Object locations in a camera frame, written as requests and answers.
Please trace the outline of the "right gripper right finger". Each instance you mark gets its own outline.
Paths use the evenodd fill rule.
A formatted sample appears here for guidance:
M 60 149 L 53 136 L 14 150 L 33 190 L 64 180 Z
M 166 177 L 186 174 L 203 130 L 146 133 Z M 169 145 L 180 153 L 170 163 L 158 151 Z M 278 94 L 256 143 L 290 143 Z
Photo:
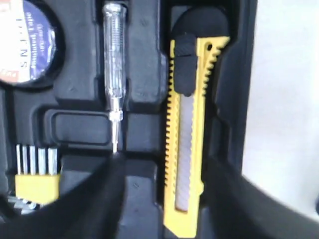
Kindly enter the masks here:
M 317 222 L 269 198 L 227 163 L 207 160 L 205 195 L 219 239 L 317 239 Z

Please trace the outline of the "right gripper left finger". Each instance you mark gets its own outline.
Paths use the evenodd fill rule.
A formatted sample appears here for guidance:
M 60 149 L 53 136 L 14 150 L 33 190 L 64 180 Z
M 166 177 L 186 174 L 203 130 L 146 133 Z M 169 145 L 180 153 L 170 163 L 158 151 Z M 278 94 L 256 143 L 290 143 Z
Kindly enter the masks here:
M 55 202 L 2 223 L 2 239 L 114 239 L 126 189 L 122 153 L 105 160 Z

